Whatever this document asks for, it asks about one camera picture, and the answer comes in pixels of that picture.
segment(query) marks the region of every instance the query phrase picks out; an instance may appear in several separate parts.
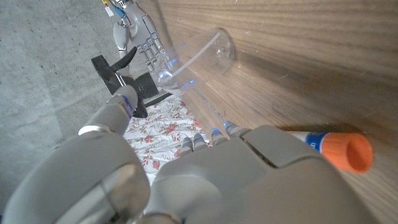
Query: marker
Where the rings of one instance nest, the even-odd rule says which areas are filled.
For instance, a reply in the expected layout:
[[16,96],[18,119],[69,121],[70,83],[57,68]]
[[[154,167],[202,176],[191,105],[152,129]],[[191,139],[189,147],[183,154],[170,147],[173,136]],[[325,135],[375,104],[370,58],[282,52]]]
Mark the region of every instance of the marker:
[[372,165],[372,145],[362,134],[301,131],[289,133],[317,150],[339,169],[363,173]]

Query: robot finger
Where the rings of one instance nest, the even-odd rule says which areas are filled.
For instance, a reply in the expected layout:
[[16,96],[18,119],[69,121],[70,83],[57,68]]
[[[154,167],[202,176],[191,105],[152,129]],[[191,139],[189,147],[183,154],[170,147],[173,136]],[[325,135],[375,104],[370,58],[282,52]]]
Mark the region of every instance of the robot finger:
[[193,136],[193,146],[194,146],[195,151],[207,148],[207,144],[206,144],[205,140],[203,140],[203,137],[201,134],[196,133]]
[[181,157],[191,152],[193,152],[193,142],[190,138],[185,137],[184,140],[182,141],[180,154],[178,156]]
[[250,129],[248,128],[241,128],[239,126],[237,126],[236,124],[230,122],[230,121],[226,121],[224,123],[224,128],[226,133],[231,137],[240,137],[243,134],[246,134],[247,132],[250,131]]
[[214,146],[227,141],[227,139],[223,136],[223,133],[221,133],[218,128],[215,128],[211,131],[211,139],[213,140]]

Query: white robotic hand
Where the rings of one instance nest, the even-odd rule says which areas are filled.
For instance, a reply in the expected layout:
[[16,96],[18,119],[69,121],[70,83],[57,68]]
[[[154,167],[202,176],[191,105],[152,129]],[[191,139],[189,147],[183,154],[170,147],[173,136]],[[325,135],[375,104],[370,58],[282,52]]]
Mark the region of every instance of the white robotic hand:
[[[115,23],[113,27],[114,40],[120,57],[127,54],[127,44],[130,40],[137,47],[138,52],[145,55],[146,65],[153,73],[156,56],[164,49],[157,36],[154,23],[136,2],[112,0],[112,3],[121,17],[121,22]],[[126,75],[126,72],[128,72],[128,67],[121,75]]]

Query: robotic hand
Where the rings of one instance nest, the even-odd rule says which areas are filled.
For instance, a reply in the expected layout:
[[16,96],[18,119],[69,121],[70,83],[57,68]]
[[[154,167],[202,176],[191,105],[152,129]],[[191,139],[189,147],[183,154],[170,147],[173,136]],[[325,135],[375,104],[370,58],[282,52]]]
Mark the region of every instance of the robotic hand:
[[[127,54],[127,44],[131,41],[138,52],[146,56],[146,65],[153,73],[156,56],[164,49],[154,23],[133,0],[112,0],[112,4],[121,17],[121,21],[113,27],[113,37],[120,57],[123,58]],[[129,75],[129,67],[120,72],[121,75]]]
[[122,137],[137,101],[118,89],[22,181],[3,223],[377,223],[321,154],[272,126],[226,122],[211,148],[185,138],[150,187]]

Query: clear plastic cup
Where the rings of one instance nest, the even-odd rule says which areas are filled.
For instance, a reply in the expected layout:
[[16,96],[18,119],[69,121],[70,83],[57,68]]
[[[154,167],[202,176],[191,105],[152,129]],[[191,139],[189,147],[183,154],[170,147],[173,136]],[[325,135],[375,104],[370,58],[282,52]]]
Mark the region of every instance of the clear plastic cup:
[[181,95],[227,71],[233,58],[234,47],[225,30],[213,29],[196,35],[157,56],[157,86]]

